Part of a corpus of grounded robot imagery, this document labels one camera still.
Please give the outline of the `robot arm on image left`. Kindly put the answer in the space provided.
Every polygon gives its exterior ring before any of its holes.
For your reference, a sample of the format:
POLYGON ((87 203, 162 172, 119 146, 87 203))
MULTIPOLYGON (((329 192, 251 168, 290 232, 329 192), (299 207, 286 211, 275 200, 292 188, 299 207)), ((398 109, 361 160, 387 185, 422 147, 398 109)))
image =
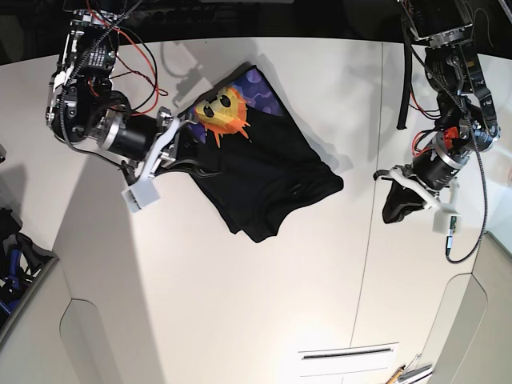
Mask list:
POLYGON ((121 22, 133 8, 76 9, 51 77, 46 124, 71 149, 87 139, 126 181, 132 212, 159 200, 156 177, 186 173, 233 233, 275 236, 293 211, 342 191, 264 73, 243 63, 178 115, 155 117, 113 87, 121 22))

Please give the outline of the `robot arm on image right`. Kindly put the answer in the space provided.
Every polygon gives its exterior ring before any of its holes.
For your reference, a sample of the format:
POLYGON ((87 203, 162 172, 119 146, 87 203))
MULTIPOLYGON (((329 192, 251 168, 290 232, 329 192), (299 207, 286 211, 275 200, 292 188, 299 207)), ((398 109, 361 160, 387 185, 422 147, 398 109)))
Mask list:
POLYGON ((467 8, 460 1, 403 1, 401 7, 404 80, 398 130, 405 129, 408 109, 417 104, 412 86, 414 59, 437 93, 438 108, 420 109, 434 125, 415 136, 412 162, 374 174, 374 179, 391 182, 382 209, 386 223, 400 222, 433 206, 470 155, 489 150, 501 133, 492 94, 468 34, 473 22, 467 8))

